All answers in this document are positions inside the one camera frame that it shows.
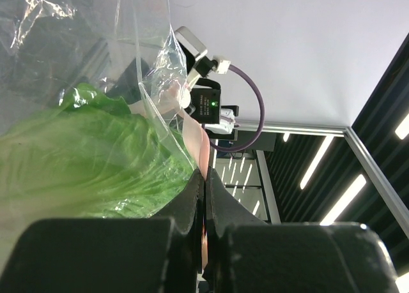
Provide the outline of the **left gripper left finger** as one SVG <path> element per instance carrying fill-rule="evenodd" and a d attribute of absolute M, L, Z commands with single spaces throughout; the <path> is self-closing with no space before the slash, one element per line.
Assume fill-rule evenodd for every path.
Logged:
<path fill-rule="evenodd" d="M 32 223 L 1 275 L 2 292 L 195 292 L 204 179 L 150 218 L 53 218 Z"/>

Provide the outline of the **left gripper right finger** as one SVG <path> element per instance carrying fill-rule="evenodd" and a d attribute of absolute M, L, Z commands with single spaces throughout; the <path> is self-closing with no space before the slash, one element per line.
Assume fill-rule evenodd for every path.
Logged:
<path fill-rule="evenodd" d="M 243 207 L 209 169 L 208 263 L 215 292 L 397 292 L 378 235 L 361 223 L 272 225 Z"/>

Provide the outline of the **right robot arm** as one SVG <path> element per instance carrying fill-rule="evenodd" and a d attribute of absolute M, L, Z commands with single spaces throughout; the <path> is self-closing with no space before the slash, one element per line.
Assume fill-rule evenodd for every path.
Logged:
<path fill-rule="evenodd" d="M 237 105 L 221 105 L 221 86 L 218 82 L 200 78 L 190 92 L 187 113 L 204 126 L 213 140 L 235 141 L 238 137 Z"/>

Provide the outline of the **clear pink-dotted zip bag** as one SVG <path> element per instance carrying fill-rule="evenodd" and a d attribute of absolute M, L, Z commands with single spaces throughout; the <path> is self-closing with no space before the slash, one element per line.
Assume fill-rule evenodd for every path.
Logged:
<path fill-rule="evenodd" d="M 192 168 L 199 165 L 203 138 L 182 107 L 186 57 L 168 0 L 1 0 L 1 137 L 81 83 L 123 98 L 162 140 L 178 132 Z M 40 219 L 1 221 L 1 245 Z"/>

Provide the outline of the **green lettuce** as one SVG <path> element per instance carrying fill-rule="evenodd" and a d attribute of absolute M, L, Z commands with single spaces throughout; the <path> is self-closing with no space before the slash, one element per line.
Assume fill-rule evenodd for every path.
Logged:
<path fill-rule="evenodd" d="M 123 98 L 81 83 L 1 137 L 1 221 L 151 216 L 192 171 L 178 132 L 162 140 Z"/>

